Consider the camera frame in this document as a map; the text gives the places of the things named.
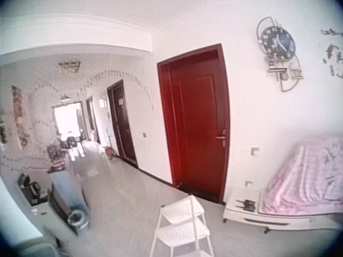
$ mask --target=white bed frame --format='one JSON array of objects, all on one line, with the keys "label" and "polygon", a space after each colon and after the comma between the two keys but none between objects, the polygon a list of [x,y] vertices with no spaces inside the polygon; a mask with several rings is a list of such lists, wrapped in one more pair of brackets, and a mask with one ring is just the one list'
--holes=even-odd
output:
[{"label": "white bed frame", "polygon": [[[256,202],[254,212],[245,211],[237,206],[243,206],[237,200],[245,199]],[[264,233],[271,230],[314,230],[314,229],[342,229],[342,225],[334,220],[335,214],[320,214],[311,216],[275,216],[259,213],[260,191],[248,188],[234,188],[230,191],[223,222],[227,220],[238,221],[246,224],[263,226]]]}]

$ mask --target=gray floor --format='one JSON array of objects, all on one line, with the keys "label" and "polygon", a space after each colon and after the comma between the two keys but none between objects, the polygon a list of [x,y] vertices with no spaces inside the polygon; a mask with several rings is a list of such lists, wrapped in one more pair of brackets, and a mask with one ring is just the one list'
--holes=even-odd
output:
[{"label": "gray floor", "polygon": [[[91,209],[90,229],[66,247],[74,256],[148,256],[159,207],[186,196],[125,162],[109,161],[94,143],[86,144],[86,156],[74,162]],[[221,256],[318,256],[335,238],[330,230],[263,234],[263,228],[228,222],[223,224],[224,206],[200,200],[211,232],[214,254]],[[201,247],[206,249],[206,240]],[[175,256],[194,249],[175,249]],[[169,256],[169,248],[158,242],[155,255]]]}]

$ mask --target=pink bedsheet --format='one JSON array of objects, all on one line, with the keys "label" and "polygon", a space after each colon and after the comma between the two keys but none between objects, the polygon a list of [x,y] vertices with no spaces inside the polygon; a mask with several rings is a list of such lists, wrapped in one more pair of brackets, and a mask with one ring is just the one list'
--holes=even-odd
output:
[{"label": "pink bedsheet", "polygon": [[343,213],[343,137],[307,138],[270,182],[263,213]]}]

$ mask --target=wall outlet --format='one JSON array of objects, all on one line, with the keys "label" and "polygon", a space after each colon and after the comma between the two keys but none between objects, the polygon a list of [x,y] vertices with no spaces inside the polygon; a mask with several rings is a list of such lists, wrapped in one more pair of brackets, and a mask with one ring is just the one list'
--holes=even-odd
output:
[{"label": "wall outlet", "polygon": [[250,181],[250,180],[246,180],[245,181],[245,187],[250,187],[250,186],[252,186],[253,185],[253,182],[252,181]]},{"label": "wall outlet", "polygon": [[258,147],[252,147],[250,149],[250,155],[251,156],[257,156],[259,154],[259,148]]}]

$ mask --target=white step stool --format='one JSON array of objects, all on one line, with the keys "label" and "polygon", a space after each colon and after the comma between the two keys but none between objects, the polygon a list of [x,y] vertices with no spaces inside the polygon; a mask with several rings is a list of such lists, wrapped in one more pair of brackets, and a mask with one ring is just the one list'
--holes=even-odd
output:
[{"label": "white step stool", "polygon": [[[214,257],[210,240],[210,231],[206,225],[204,212],[204,208],[193,195],[170,205],[162,206],[149,256],[153,257],[156,240],[160,239],[170,247],[171,257],[174,255],[175,247],[192,242],[195,242],[196,244],[196,251],[185,256]],[[171,225],[160,228],[162,217],[168,220]],[[203,238],[207,239],[211,255],[208,255],[199,249],[199,240]]]}]

